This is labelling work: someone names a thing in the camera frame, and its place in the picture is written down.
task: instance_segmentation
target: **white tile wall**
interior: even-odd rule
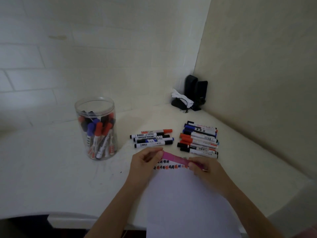
[[[210,0],[0,0],[0,130],[170,102],[192,74]]]

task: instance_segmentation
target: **person's right hand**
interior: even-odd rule
[[[209,188],[215,190],[224,198],[227,198],[230,195],[230,192],[235,187],[235,184],[216,159],[206,157],[192,157],[189,158],[189,161],[204,165],[204,170],[206,171],[202,171],[196,164],[192,162],[188,164],[188,167],[194,172],[195,175],[203,180]]]

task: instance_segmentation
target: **plastic container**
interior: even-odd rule
[[[107,97],[87,97],[75,103],[85,152],[90,159],[105,160],[117,152],[116,112]]]

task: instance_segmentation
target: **person's left hand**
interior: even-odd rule
[[[163,148],[145,148],[132,156],[126,184],[141,192],[151,178],[154,166],[163,156]]]

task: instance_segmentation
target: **forearm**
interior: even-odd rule
[[[250,238],[283,238],[283,235],[236,185],[233,186],[226,199],[235,210]]]
[[[124,185],[85,238],[120,238],[138,192]]]

